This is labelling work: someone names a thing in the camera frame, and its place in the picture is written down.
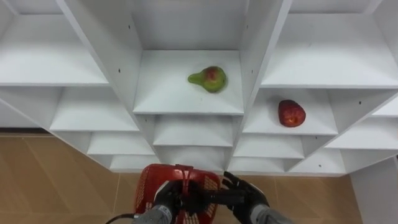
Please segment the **red basket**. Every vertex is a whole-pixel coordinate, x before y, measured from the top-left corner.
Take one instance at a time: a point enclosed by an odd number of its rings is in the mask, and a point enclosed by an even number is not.
[[[166,180],[183,180],[183,194],[187,194],[188,181],[194,180],[205,190],[218,190],[220,188],[219,177],[203,170],[196,170],[190,166],[151,164],[141,174],[136,191],[136,213],[143,214],[152,208],[157,189]],[[189,216],[181,211],[175,221],[176,224],[210,224],[217,210],[217,205],[211,204],[205,213]]]

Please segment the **shelf board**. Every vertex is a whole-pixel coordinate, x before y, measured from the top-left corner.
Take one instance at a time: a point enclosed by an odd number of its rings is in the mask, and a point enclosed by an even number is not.
[[[141,134],[135,132],[93,133],[87,154],[155,155]]]
[[[222,147],[159,147],[160,160],[167,164],[193,166],[196,169],[209,171],[224,170],[224,151]]]
[[[392,150],[341,150],[347,173],[376,164],[398,154]]]
[[[368,118],[325,147],[337,149],[398,150],[398,119]]]
[[[228,84],[219,93],[188,82],[204,68],[220,66]],[[243,114],[238,51],[144,51],[133,112],[139,114]]]
[[[278,105],[282,100],[296,101],[306,113],[303,124],[286,128],[279,123]],[[326,90],[263,89],[257,94],[244,133],[335,135],[337,127]]]
[[[109,169],[113,172],[141,172],[148,165],[158,163],[156,156],[113,156]]]
[[[67,87],[58,103],[52,131],[138,131],[108,87]]]
[[[14,18],[0,39],[0,85],[108,85],[65,16]]]
[[[232,120],[229,116],[160,115],[156,118],[156,146],[232,147]]]
[[[304,158],[300,136],[244,134],[234,157]]]
[[[289,172],[343,175],[346,169],[339,150],[320,149]]]
[[[397,88],[398,66],[372,15],[289,14],[265,88]]]
[[[283,159],[270,159],[258,157],[233,157],[228,171],[234,174],[252,173],[284,173],[285,165]]]
[[[382,108],[374,112],[371,117],[375,118],[398,118],[398,97],[388,102]]]

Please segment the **green pear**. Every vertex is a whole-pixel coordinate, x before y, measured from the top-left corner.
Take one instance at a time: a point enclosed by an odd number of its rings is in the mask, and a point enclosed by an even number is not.
[[[202,86],[209,93],[216,93],[224,88],[227,77],[222,68],[210,66],[199,73],[190,75],[188,82]]]

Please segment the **apple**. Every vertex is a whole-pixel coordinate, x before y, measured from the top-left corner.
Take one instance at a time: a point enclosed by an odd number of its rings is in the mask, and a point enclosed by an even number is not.
[[[293,100],[282,100],[278,106],[278,116],[281,125],[294,128],[305,121],[304,109]]]

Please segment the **floor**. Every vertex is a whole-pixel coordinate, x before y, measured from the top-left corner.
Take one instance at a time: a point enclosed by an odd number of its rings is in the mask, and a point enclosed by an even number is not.
[[[114,174],[53,137],[0,136],[0,223],[105,223],[132,211],[138,178]],[[362,224],[349,176],[243,178],[296,224]],[[237,221],[221,207],[214,223]]]

